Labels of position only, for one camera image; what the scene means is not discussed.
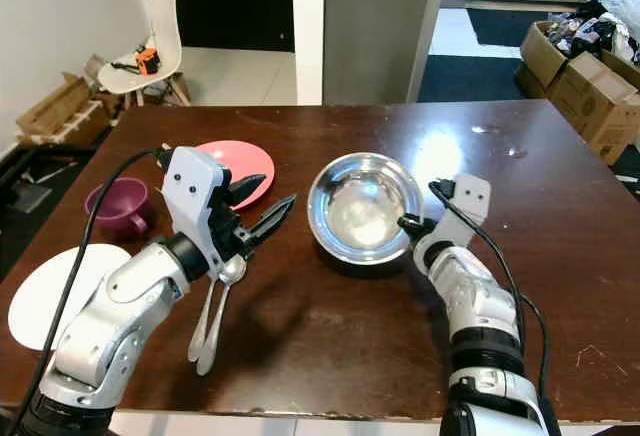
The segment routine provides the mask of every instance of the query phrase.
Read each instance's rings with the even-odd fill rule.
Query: white plate
[[[75,247],[44,262],[16,291],[9,307],[9,330],[21,345],[36,350],[41,350],[44,346],[58,300],[77,253],[78,248]],[[58,339],[69,322],[87,304],[102,278],[129,259],[129,253],[118,246],[87,246],[53,340],[53,349],[58,346]]]

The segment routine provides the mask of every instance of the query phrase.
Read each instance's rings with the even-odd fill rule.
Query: dark wooden table
[[[549,391],[562,420],[638,420],[640,207],[545,101],[387,107],[132,110],[102,145],[2,284],[0,402],[16,404],[37,353],[10,336],[6,315],[24,278],[80,240],[82,203],[133,152],[216,139],[258,144],[276,180],[246,220],[298,193],[286,225],[260,248],[231,293],[214,370],[198,377],[187,346],[206,293],[198,281],[151,337],[122,408],[354,418],[439,417],[446,403],[447,324],[435,293],[402,258],[350,268],[307,225],[306,196],[332,159],[376,151],[422,185],[460,171],[493,185],[485,227],[521,287],[546,312],[553,338]],[[161,184],[143,161],[128,174]],[[168,234],[162,199],[149,238]],[[441,209],[430,200],[429,211]],[[107,241],[97,232],[94,241]],[[138,250],[143,241],[124,245]],[[495,271],[487,248],[471,249]],[[528,373],[540,332],[529,319]]]

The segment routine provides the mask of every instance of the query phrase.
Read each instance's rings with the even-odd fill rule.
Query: metal bowl
[[[397,224],[420,210],[420,189],[405,169],[376,153],[353,153],[328,164],[309,191],[307,216],[318,242],[343,261],[372,265],[405,252]]]

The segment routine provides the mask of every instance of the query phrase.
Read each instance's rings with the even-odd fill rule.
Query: metal spoon
[[[209,330],[209,334],[207,335],[207,340],[205,341],[204,346],[202,346],[202,349],[198,354],[198,364],[196,366],[196,372],[199,376],[204,376],[209,371],[211,371],[213,361],[216,358],[218,336],[220,334],[222,316],[224,314],[224,308],[227,303],[229,291],[231,290],[231,286],[233,284],[237,283],[244,277],[244,273],[246,272],[246,270],[247,262],[242,256],[236,254],[225,264],[225,268],[220,274],[220,281],[224,283],[224,291],[218,305],[218,310],[216,311],[216,317],[213,320],[213,324],[211,325],[211,329]]]
[[[196,328],[193,330],[193,336],[189,343],[187,359],[192,363],[198,360],[198,354],[204,345],[204,338],[207,334],[207,320],[209,319],[209,310],[211,308],[211,298],[213,298],[213,287],[215,286],[216,281],[216,279],[212,279],[209,283],[209,292],[207,292],[207,297],[202,305],[198,324],[196,324]]]

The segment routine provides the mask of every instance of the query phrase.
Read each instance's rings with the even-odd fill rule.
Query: white chair
[[[180,90],[173,78],[182,59],[182,44],[178,30],[176,0],[151,0],[151,25],[153,34],[149,36],[146,46],[156,48],[160,57],[160,68],[156,74],[144,76],[133,74],[124,69],[116,69],[110,63],[105,64],[98,73],[98,81],[107,91],[125,95],[125,108],[131,101],[131,93],[136,93],[138,106],[144,104],[142,88],[158,81],[167,80],[180,102],[185,106],[191,103]],[[134,54],[128,54],[115,62],[135,66]]]

